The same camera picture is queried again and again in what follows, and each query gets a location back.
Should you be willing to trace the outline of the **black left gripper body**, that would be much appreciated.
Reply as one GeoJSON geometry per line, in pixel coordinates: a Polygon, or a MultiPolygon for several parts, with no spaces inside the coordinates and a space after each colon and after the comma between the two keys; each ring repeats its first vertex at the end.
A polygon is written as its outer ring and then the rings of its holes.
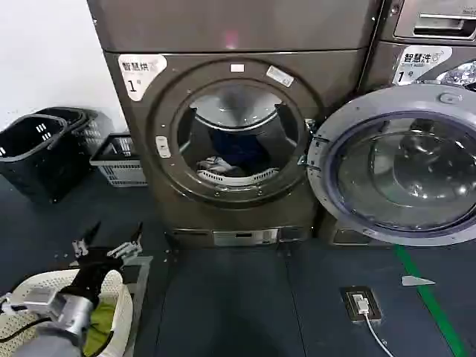
{"type": "Polygon", "coordinates": [[[77,259],[79,271],[72,283],[59,293],[82,298],[99,298],[101,286],[110,271],[119,271],[123,260],[109,255],[110,248],[92,247],[85,256],[77,259]]]}

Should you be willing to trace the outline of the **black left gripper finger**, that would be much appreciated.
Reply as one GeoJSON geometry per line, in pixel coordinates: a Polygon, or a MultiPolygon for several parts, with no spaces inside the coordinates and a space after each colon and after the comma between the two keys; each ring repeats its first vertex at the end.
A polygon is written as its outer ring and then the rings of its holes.
{"type": "Polygon", "coordinates": [[[88,228],[86,232],[77,240],[72,242],[74,249],[74,256],[80,258],[86,256],[89,253],[89,247],[94,242],[101,226],[101,221],[98,221],[92,227],[88,228]]]}
{"type": "Polygon", "coordinates": [[[107,257],[116,260],[130,261],[136,258],[142,251],[141,238],[143,236],[143,222],[138,224],[129,241],[121,243],[118,247],[107,252],[107,257]]]}

